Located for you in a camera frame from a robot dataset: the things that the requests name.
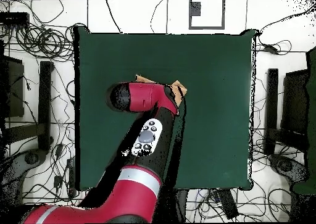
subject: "white control panel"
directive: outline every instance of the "white control panel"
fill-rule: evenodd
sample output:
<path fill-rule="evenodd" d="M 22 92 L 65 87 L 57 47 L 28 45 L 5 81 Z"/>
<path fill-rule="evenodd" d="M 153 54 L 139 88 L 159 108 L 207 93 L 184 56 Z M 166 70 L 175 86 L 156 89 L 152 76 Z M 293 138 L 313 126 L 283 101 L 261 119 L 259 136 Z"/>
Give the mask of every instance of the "white control panel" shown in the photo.
<path fill-rule="evenodd" d="M 155 118 L 149 119 L 142 127 L 131 153 L 134 156 L 148 156 L 155 151 L 160 134 L 162 132 L 162 124 Z"/>

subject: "black border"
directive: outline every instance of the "black border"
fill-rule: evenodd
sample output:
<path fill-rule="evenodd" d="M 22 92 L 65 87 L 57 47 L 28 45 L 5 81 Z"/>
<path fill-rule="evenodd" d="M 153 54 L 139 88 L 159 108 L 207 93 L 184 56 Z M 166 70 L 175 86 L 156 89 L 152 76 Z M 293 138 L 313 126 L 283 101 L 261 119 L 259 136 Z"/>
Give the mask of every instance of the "black border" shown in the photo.
<path fill-rule="evenodd" d="M 225 29 L 225 0 L 223 1 L 222 26 L 194 27 L 192 26 L 192 0 L 189 0 L 189 30 L 224 30 Z"/>

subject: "black stand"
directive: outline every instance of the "black stand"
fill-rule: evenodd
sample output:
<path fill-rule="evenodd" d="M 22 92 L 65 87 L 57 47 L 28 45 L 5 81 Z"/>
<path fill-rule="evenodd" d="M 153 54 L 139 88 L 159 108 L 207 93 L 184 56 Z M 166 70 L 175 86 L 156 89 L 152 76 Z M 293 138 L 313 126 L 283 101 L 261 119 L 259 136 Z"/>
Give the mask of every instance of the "black stand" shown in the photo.
<path fill-rule="evenodd" d="M 38 136 L 38 149 L 48 152 L 51 138 L 51 73 L 54 64 L 50 61 L 40 62 L 38 125 L 23 125 L 7 128 L 4 131 L 9 144 Z"/>

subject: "tangled wires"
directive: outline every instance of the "tangled wires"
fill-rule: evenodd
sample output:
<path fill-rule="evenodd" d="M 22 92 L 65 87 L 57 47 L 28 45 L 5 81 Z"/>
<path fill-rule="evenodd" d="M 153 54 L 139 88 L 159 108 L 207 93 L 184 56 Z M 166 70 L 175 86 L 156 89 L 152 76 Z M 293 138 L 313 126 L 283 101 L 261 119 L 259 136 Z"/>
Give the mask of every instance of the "tangled wires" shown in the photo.
<path fill-rule="evenodd" d="M 17 28 L 15 38 L 21 48 L 34 57 L 66 62 L 72 60 L 73 28 L 76 26 L 86 27 L 83 23 L 76 23 L 67 27 L 63 34 L 58 30 L 45 28 L 44 25 L 38 27 L 30 23 L 28 28 Z"/>

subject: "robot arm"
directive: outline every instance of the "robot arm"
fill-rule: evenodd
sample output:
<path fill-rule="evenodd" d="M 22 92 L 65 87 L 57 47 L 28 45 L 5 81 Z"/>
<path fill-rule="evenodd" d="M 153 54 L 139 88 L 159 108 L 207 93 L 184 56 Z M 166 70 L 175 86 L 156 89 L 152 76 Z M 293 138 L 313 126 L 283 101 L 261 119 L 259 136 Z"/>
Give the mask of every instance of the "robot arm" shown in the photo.
<path fill-rule="evenodd" d="M 144 112 L 151 117 L 129 148 L 131 161 L 122 168 L 113 191 L 98 208 L 85 210 L 42 205 L 28 213 L 25 224 L 52 223 L 151 223 L 172 137 L 178 107 L 167 85 L 119 83 L 107 91 L 107 105 L 114 110 Z"/>

